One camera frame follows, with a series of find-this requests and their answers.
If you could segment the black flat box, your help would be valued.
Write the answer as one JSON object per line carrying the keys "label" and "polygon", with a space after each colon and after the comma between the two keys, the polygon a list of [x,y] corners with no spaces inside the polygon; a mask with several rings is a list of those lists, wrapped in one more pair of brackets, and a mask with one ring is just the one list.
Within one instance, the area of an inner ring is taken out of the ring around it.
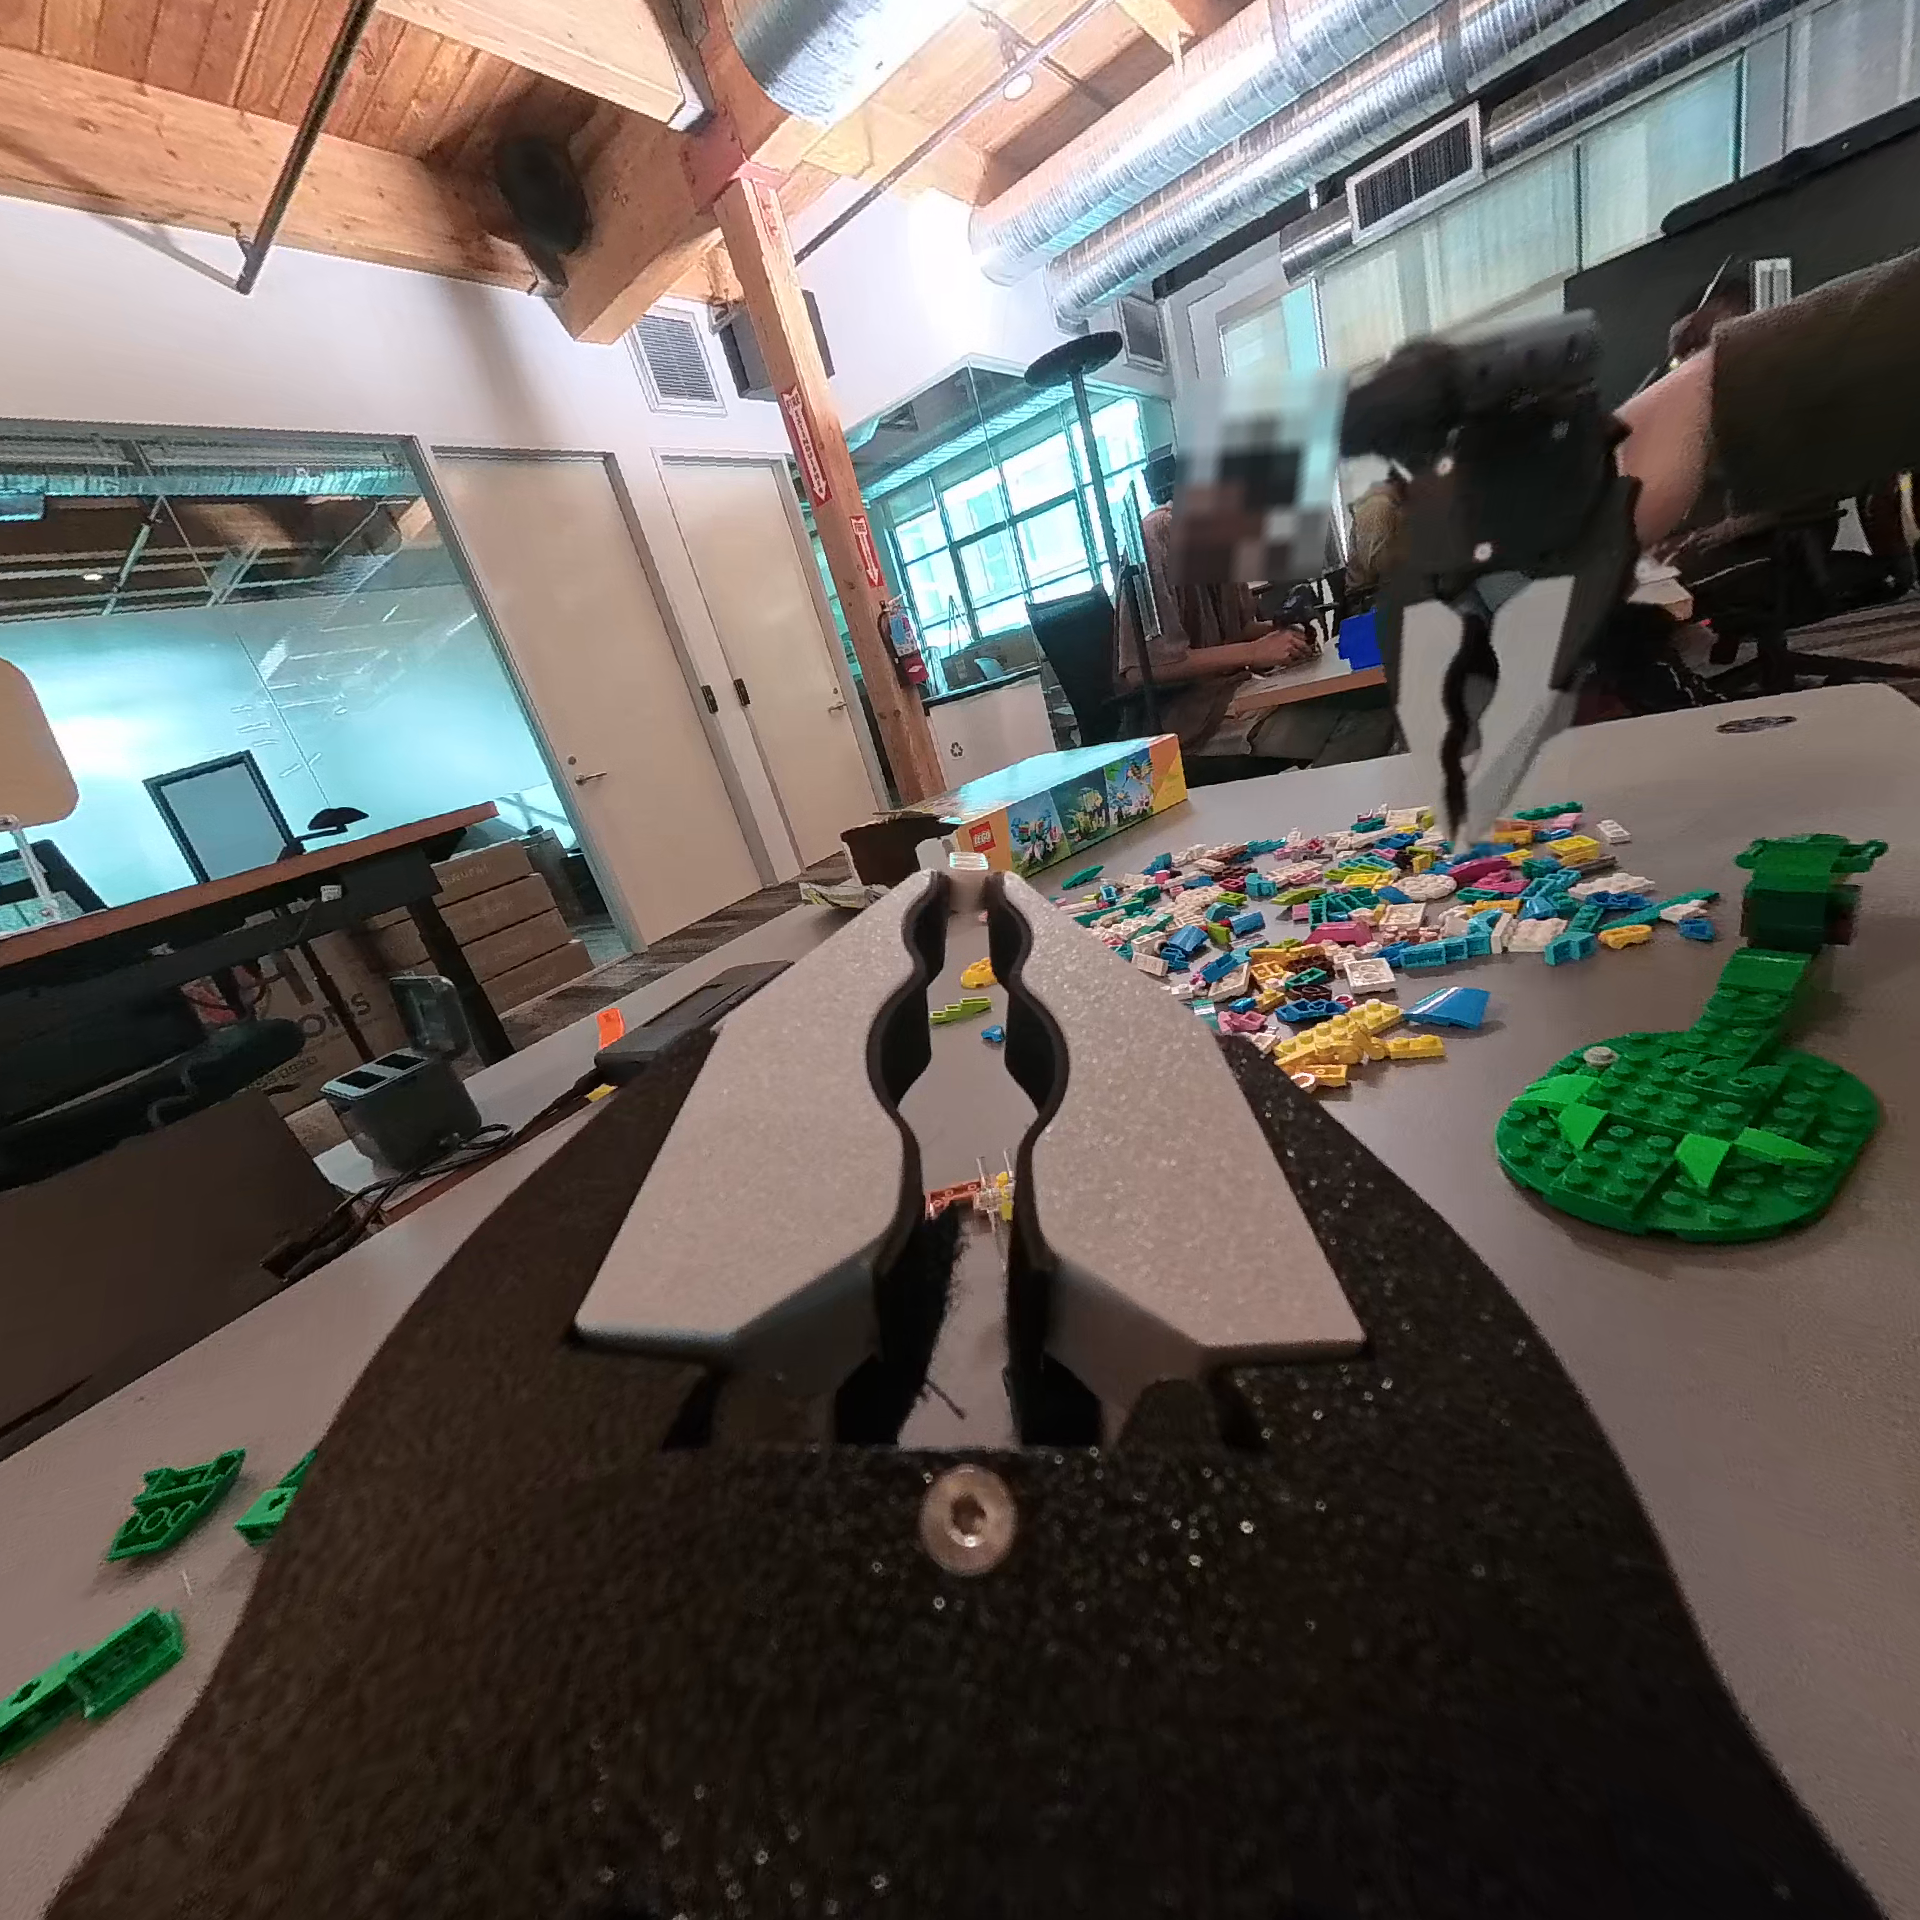
{"label": "black flat box", "polygon": [[596,1049],[592,1061],[595,1083],[624,1088],[655,1069],[666,1053],[694,1035],[713,1030],[743,1001],[762,992],[792,961],[750,961],[713,973],[675,1003],[643,1022],[627,1023],[627,1035],[615,1047]]}

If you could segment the green toy brick plant model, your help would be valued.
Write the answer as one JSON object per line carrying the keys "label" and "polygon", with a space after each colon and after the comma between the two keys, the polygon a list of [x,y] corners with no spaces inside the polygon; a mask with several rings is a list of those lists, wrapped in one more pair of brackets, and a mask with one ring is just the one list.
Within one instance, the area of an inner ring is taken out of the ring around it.
{"label": "green toy brick plant model", "polygon": [[1743,944],[1695,1022],[1566,1053],[1504,1109],[1496,1158],[1550,1209],[1607,1231],[1770,1241],[1817,1220],[1881,1126],[1855,1071],[1803,1051],[1793,1027],[1820,956],[1857,931],[1858,876],[1883,838],[1762,836]]}

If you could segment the wide silver air duct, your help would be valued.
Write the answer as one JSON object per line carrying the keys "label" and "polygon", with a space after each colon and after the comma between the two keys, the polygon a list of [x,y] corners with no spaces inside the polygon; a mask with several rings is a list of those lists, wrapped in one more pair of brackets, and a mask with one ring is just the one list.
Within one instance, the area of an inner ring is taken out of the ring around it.
{"label": "wide silver air duct", "polygon": [[835,126],[970,3],[727,3],[742,61],[788,115]]}

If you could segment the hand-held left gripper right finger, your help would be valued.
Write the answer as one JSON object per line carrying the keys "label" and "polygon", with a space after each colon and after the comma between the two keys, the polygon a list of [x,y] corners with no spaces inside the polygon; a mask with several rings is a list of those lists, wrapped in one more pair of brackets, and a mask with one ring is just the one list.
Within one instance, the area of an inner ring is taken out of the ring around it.
{"label": "hand-held left gripper right finger", "polygon": [[1027,879],[986,891],[1015,1153],[1007,1391],[1025,1444],[1098,1444],[1140,1395],[1345,1359],[1364,1331],[1231,1051]]}

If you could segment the toy brick set box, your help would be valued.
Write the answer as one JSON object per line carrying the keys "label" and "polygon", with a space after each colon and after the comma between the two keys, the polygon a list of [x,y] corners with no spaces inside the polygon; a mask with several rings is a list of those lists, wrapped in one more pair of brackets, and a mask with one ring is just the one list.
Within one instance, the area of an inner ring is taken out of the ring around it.
{"label": "toy brick set box", "polygon": [[852,876],[891,886],[921,864],[919,847],[987,862],[990,870],[1042,872],[1067,856],[1187,803],[1184,747],[1176,734],[1020,759],[934,799],[894,806],[841,833]]}

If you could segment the black round ceiling speaker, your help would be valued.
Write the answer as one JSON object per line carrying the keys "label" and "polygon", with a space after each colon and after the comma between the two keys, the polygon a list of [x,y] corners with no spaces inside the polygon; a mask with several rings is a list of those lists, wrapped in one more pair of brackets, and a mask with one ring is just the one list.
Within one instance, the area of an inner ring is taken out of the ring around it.
{"label": "black round ceiling speaker", "polygon": [[561,263],[592,238],[592,209],[567,143],[551,135],[505,135],[491,155],[491,177],[521,249],[559,278]]}

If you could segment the person's right hand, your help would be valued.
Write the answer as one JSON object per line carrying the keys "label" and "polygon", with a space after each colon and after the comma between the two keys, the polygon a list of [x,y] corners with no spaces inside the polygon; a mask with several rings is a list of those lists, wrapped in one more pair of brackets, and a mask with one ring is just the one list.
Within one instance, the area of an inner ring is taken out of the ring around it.
{"label": "person's right hand", "polygon": [[1646,384],[1619,412],[1616,465],[1638,493],[1638,541],[1650,550],[1689,517],[1712,453],[1714,344]]}

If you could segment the black charging dock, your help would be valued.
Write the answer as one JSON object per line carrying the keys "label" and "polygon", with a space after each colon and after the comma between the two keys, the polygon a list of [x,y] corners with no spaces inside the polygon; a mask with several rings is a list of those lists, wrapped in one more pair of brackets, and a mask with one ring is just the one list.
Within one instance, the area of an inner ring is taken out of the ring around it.
{"label": "black charging dock", "polygon": [[450,1061],[415,1047],[360,1062],[320,1093],[348,1141],[388,1172],[418,1169],[486,1131]]}

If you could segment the pile of colourful toy bricks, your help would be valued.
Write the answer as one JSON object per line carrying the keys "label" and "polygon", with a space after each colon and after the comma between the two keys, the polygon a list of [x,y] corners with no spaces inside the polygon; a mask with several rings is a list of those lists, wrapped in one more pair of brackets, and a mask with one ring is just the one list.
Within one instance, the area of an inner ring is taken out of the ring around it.
{"label": "pile of colourful toy bricks", "polygon": [[1345,832],[1084,869],[1051,903],[1216,1035],[1330,1093],[1482,1028],[1486,992],[1455,983],[1465,968],[1568,968],[1660,927],[1712,942],[1720,891],[1668,894],[1620,864],[1627,845],[1620,823],[1576,803],[1526,806],[1464,845],[1426,806],[1392,806]]}

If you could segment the black framed board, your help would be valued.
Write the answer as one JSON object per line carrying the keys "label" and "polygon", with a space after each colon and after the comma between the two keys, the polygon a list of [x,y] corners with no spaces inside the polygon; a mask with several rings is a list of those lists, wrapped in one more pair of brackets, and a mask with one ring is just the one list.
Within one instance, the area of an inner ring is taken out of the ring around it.
{"label": "black framed board", "polygon": [[305,849],[251,752],[204,759],[143,783],[194,883],[255,872]]}

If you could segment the cluster of small green bricks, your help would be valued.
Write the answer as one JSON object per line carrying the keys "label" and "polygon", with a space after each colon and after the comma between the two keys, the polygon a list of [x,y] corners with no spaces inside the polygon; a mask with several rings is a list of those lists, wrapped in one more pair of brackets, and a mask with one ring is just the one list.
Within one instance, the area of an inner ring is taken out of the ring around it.
{"label": "cluster of small green bricks", "polygon": [[[257,1493],[232,1519],[249,1547],[273,1541],[286,1521],[318,1449]],[[183,1468],[145,1470],[129,1512],[104,1549],[108,1568],[135,1568],[177,1552],[215,1521],[249,1462],[238,1447]],[[2,1761],[9,1765],[70,1720],[104,1720],[126,1708],[186,1656],[186,1624],[179,1612],[145,1607],[108,1637],[66,1649],[2,1701]]]}

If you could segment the grey desk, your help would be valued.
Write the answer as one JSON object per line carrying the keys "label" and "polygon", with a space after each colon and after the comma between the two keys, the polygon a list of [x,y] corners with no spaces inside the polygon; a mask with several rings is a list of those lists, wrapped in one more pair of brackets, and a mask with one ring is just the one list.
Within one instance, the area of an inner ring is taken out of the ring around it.
{"label": "grey desk", "polygon": [[[569,1332],[707,1043],[8,1461],[6,1688],[154,1604],[186,1655],[6,1765],[6,1915],[1916,1915],[1916,705],[1576,729],[1536,799],[1720,945],[1471,968],[1491,1028],[1334,1105],[1232,1047],[1364,1347],[982,1452],[984,1572],[960,1447]],[[1825,1216],[1513,1185],[1510,1099],[1692,1023],[1800,832],[1889,843],[1793,1027],[1881,1104]]]}

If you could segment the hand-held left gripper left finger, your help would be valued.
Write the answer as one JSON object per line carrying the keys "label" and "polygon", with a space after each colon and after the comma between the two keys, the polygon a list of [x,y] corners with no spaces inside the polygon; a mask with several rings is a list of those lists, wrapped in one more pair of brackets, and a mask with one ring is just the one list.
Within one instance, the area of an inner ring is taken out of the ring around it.
{"label": "hand-held left gripper left finger", "polygon": [[929,1067],[952,916],[954,883],[916,872],[715,1027],[576,1310],[584,1343],[825,1400],[857,1444],[898,1439],[945,1317],[942,1279],[898,1272],[927,1222],[900,1101]]}

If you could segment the stack of cardboard boxes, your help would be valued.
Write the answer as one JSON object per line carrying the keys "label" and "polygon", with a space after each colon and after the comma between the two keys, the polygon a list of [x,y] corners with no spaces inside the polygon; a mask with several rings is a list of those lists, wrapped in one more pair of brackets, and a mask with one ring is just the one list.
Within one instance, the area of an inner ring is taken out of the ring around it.
{"label": "stack of cardboard boxes", "polygon": [[[440,891],[432,904],[499,1020],[592,971],[587,945],[562,916],[548,878],[523,843],[452,855],[435,867],[435,876]],[[411,910],[403,904],[289,952],[286,967],[299,968],[305,985],[311,983],[310,957],[320,960],[352,1022],[352,1028],[342,1028],[326,993],[316,992],[316,1014],[326,1020],[328,1037],[360,1035],[369,1051],[410,1040],[394,981],[444,973]]]}

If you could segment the black floor lamp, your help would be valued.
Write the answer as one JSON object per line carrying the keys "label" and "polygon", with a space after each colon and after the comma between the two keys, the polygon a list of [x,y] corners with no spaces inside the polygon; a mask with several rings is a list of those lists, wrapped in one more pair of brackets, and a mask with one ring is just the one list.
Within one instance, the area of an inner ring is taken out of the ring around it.
{"label": "black floor lamp", "polygon": [[1110,493],[1110,480],[1098,449],[1098,433],[1089,397],[1089,377],[1110,366],[1120,355],[1120,347],[1122,337],[1119,335],[1119,331],[1091,331],[1051,347],[1040,358],[1030,363],[1025,372],[1025,382],[1039,392],[1067,390],[1073,397],[1073,412],[1080,427],[1080,447],[1084,453],[1084,465],[1089,470],[1086,483],[1073,487],[1073,496],[1080,499],[1086,489],[1094,496],[1096,527],[1100,537],[1100,563],[1091,567],[1091,587],[1104,587],[1113,600],[1113,611],[1113,589],[1122,583],[1122,560],[1120,544],[1113,529],[1113,502]]}

